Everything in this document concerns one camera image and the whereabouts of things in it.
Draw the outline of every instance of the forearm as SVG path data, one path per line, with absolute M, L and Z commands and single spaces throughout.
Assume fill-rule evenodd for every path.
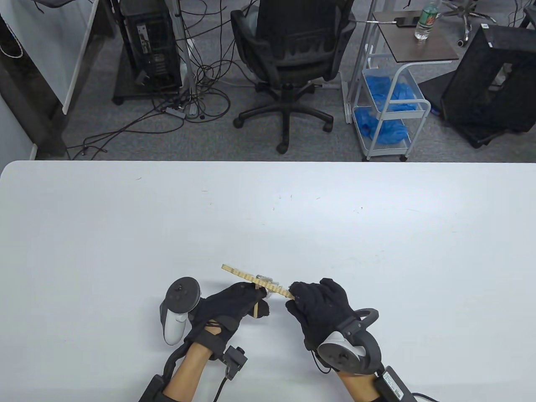
M 205 331 L 218 334 L 221 329 L 207 327 Z M 203 345 L 194 343 L 178 368 L 177 372 L 164 389 L 163 394 L 177 402 L 191 402 L 196 393 L 197 385 L 212 351 Z
M 375 375 L 356 376 L 342 371 L 337 375 L 355 402 L 372 402 L 380 397 L 374 388 Z

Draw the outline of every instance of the black glove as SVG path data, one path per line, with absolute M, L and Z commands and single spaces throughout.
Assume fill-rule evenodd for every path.
M 305 347 L 315 352 L 325 367 L 330 367 L 318 356 L 316 349 L 344 320 L 352 316 L 360 319 L 348 304 L 346 292 L 333 279 L 327 278 L 320 284 L 295 282 L 289 291 L 296 300 L 289 300 L 285 306 L 301 324 Z
M 206 299 L 201 298 L 189 314 L 192 330 L 184 338 L 184 343 L 200 343 L 212 350 L 211 360 L 218 359 L 242 318 L 247 314 L 253 315 L 255 304 L 259 303 L 258 317 L 270 314 L 268 303 L 262 300 L 265 297 L 264 288 L 255 289 L 255 284 L 239 282 Z M 213 335 L 205 331 L 206 326 L 220 327 L 221 332 Z

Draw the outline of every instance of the sticker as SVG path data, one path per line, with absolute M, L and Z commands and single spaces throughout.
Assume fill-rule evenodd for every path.
M 400 387 L 397 385 L 396 382 L 394 382 L 393 377 L 386 371 L 382 375 L 383 379 L 385 380 L 385 383 L 388 385 L 388 387 L 393 391 L 393 393 L 396 395 L 398 400 L 402 400 L 404 397 L 404 393 L 400 389 Z
M 142 44 L 142 50 L 144 54 L 151 52 L 151 45 L 149 44 L 149 35 L 147 35 L 147 27 L 144 25 L 138 25 L 139 41 Z
M 432 28 L 435 20 L 437 19 L 437 11 L 427 11 L 422 10 L 421 18 L 419 19 L 419 24 L 421 24 L 426 29 Z

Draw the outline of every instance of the plastic bottle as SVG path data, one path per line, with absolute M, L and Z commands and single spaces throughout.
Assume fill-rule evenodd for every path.
M 428 39 L 432 26 L 437 19 L 437 13 L 440 5 L 441 0 L 430 0 L 422 10 L 421 18 L 419 19 L 417 28 L 415 29 L 415 37 L 418 40 L 424 41 Z

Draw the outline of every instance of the power adapter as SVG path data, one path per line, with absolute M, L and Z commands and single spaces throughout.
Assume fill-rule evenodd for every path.
M 417 402 L 391 366 L 374 380 L 374 388 L 387 402 Z

